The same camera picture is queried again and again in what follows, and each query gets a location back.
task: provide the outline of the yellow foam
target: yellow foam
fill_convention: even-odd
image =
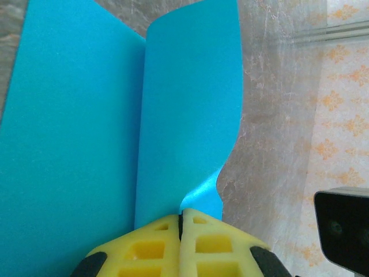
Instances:
[[[261,240],[194,209],[183,212],[180,277],[263,277],[250,248]]]
[[[178,215],[161,218],[91,251],[108,257],[98,277],[177,277]]]
[[[169,215],[91,251],[107,259],[97,277],[263,277],[250,248],[259,239],[194,209]]]

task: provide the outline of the black camera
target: black camera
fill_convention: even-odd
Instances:
[[[369,189],[317,192],[314,204],[326,258],[340,267],[369,276]]]

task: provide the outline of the blue paper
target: blue paper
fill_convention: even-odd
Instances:
[[[221,219],[216,179],[243,96],[236,0],[204,0],[148,29],[135,227],[191,207]]]
[[[69,276],[133,229],[145,41],[92,0],[30,0],[0,127],[0,275]]]
[[[183,208],[220,219],[242,76],[236,0],[169,13],[146,43],[92,0],[30,0],[0,126],[0,275],[69,276]]]

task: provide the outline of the camera lens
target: camera lens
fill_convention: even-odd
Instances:
[[[342,226],[335,220],[329,222],[329,232],[335,237],[342,236],[343,230]]]

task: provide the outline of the black rubber edge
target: black rubber edge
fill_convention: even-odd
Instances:
[[[107,258],[105,252],[97,252],[84,258],[70,277],[97,277]]]
[[[250,251],[264,277],[292,277],[274,253],[259,246],[251,247]]]
[[[182,233],[183,233],[183,211],[178,216],[178,233],[179,233],[179,240],[182,239]]]

